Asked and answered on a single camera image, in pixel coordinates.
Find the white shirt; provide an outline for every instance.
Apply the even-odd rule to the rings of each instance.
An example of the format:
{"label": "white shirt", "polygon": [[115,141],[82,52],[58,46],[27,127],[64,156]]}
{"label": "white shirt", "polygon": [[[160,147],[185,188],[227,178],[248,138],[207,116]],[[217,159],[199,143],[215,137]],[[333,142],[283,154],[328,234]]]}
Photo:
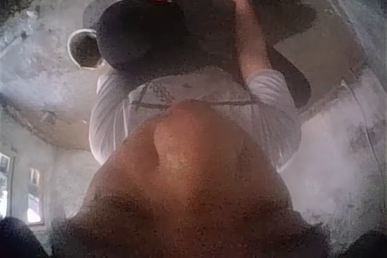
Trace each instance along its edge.
{"label": "white shirt", "polygon": [[219,68],[154,79],[131,91],[125,75],[100,77],[98,101],[91,114],[91,152],[103,164],[128,135],[147,119],[183,100],[205,101],[239,124],[279,170],[298,149],[301,126],[284,76],[264,69],[246,88]]}

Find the skin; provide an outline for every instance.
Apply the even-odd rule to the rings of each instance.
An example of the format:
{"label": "skin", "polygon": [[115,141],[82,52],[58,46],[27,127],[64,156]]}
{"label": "skin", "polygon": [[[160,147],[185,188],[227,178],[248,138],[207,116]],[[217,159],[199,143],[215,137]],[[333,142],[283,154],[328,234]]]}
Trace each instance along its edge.
{"label": "skin", "polygon": [[[237,29],[250,31],[237,41],[248,79],[270,63],[249,1],[234,1]],[[260,146],[197,101],[141,124],[96,173],[70,223],[91,247],[134,257],[259,256],[307,227]]]}

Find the white bucket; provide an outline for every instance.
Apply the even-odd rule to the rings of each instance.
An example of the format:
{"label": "white bucket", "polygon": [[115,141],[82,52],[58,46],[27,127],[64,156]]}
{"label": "white bucket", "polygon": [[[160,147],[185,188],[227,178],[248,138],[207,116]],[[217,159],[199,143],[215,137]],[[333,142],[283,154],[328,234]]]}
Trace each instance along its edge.
{"label": "white bucket", "polygon": [[70,59],[82,69],[97,69],[104,65],[98,50],[97,32],[90,28],[74,31],[67,41]]}

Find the raised arm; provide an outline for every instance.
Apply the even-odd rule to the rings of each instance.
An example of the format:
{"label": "raised arm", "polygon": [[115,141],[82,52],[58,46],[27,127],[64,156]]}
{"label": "raised arm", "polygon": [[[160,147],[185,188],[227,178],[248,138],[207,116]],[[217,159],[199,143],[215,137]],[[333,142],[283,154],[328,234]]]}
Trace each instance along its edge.
{"label": "raised arm", "polygon": [[236,50],[239,69],[247,82],[262,69],[272,68],[266,41],[255,15],[251,0],[233,0],[235,3]]}

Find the man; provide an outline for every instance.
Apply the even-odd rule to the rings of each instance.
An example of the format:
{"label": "man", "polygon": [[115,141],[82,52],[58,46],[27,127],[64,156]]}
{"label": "man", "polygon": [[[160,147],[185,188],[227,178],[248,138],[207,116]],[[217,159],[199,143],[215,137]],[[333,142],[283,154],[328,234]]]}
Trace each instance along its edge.
{"label": "man", "polygon": [[[54,227],[55,256],[327,255],[324,236],[293,211],[275,169],[298,148],[296,108],[283,76],[271,69],[250,0],[234,2],[244,86],[218,68],[192,66],[184,54],[176,67],[185,74],[153,79],[154,67],[144,61],[152,41],[106,34],[120,27],[118,18],[114,23],[107,18],[123,4],[101,17],[101,53],[116,68],[100,79],[91,116],[91,148],[102,167],[78,214]],[[149,35],[163,36],[163,27],[152,29]],[[187,36],[184,29],[172,31],[163,39],[176,45],[171,50],[192,53],[176,41]],[[141,46],[117,51],[129,37],[137,40],[129,42],[132,47]],[[158,50],[165,57],[160,60],[171,57],[168,46]],[[125,63],[126,57],[132,62]],[[138,88],[133,88],[135,72],[148,72]]]}

